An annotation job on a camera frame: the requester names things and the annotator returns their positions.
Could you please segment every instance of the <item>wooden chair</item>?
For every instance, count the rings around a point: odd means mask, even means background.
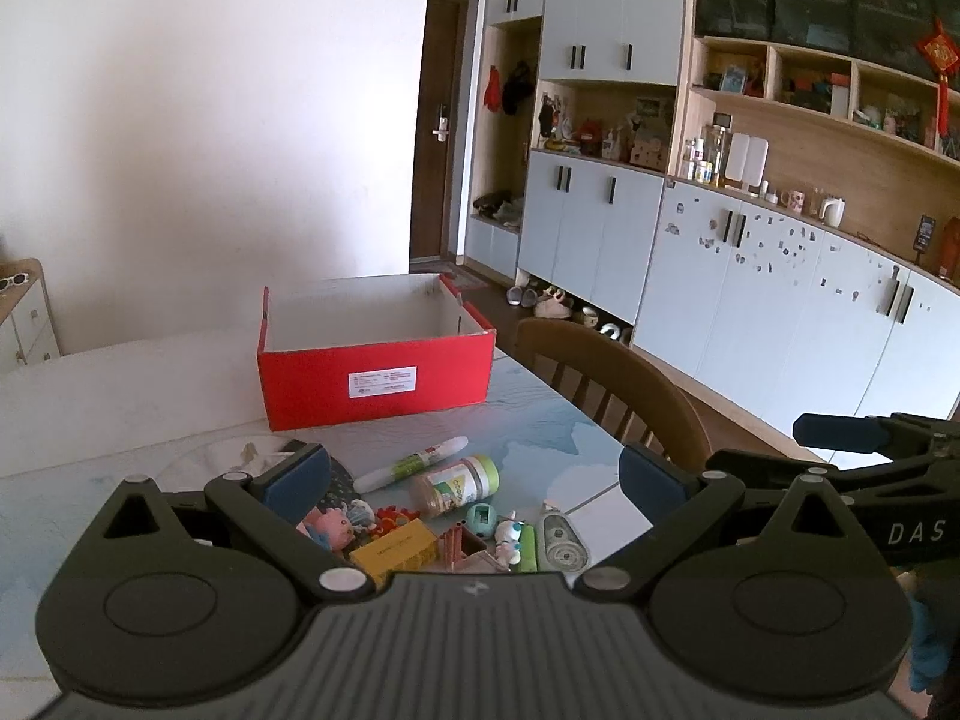
[[[630,351],[622,343],[601,336],[573,322],[558,319],[523,319],[517,325],[515,358],[520,365],[534,370],[536,356],[557,363],[550,382],[560,391],[563,375],[570,369],[580,375],[573,405],[584,408],[590,382],[604,390],[593,421],[603,425],[616,397],[626,406],[613,437],[622,442],[630,430],[634,415],[646,425],[640,439],[650,446],[654,437],[681,469],[700,473],[710,456],[710,442],[703,423],[683,391],[654,365]]]

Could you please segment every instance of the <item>brown door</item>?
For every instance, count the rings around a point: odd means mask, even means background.
[[[450,216],[454,109],[467,0],[427,0],[421,88],[416,107],[410,258],[440,257]]]

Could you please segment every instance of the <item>open cardboard box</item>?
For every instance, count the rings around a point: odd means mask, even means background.
[[[487,398],[496,330],[437,274],[263,290],[256,362],[271,430],[378,419]]]

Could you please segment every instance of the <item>white paper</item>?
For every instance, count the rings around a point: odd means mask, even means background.
[[[350,397],[373,397],[416,389],[416,366],[365,370],[349,375]]]

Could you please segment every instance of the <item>rug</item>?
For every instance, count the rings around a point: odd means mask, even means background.
[[[486,287],[487,282],[469,271],[461,268],[458,264],[446,260],[431,260],[426,263],[411,263],[411,274],[443,274],[448,276],[453,282],[453,286],[458,290],[479,290]]]

